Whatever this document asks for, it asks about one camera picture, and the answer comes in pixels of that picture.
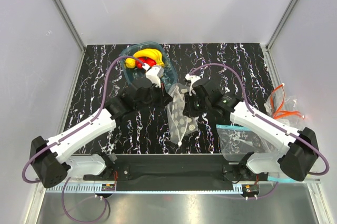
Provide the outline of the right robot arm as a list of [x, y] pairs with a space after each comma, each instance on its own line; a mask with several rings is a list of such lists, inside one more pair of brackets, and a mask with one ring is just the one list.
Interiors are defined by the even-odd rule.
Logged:
[[254, 132], [274, 146], [275, 151], [249, 151], [239, 162], [239, 174], [251, 180], [263, 172], [283, 172], [295, 181], [304, 181], [318, 159], [318, 143], [312, 129], [299, 130], [283, 124], [246, 104], [235, 94], [223, 93], [209, 79], [187, 75], [183, 114], [208, 114], [218, 125], [236, 124]]

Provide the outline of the white dotted zip bag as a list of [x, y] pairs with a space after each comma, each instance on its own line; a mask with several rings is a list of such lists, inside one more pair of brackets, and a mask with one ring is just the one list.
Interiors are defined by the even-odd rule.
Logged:
[[170, 130], [170, 141], [178, 146], [182, 145], [182, 140], [185, 135], [189, 135], [198, 130], [196, 118], [191, 118], [183, 115], [185, 108], [185, 97], [189, 90], [186, 86], [176, 83], [169, 90], [169, 95], [173, 101], [168, 104], [167, 119]]

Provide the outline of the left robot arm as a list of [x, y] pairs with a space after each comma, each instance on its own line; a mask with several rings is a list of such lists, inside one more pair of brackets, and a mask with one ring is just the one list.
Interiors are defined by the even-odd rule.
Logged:
[[74, 153], [98, 136], [113, 131], [136, 111], [164, 108], [173, 98], [163, 84], [155, 85], [142, 77], [110, 99], [102, 110], [69, 130], [47, 140], [36, 137], [31, 143], [31, 165], [45, 188], [52, 188], [68, 177], [84, 180], [112, 180], [117, 174], [114, 161], [97, 152], [75, 157]]

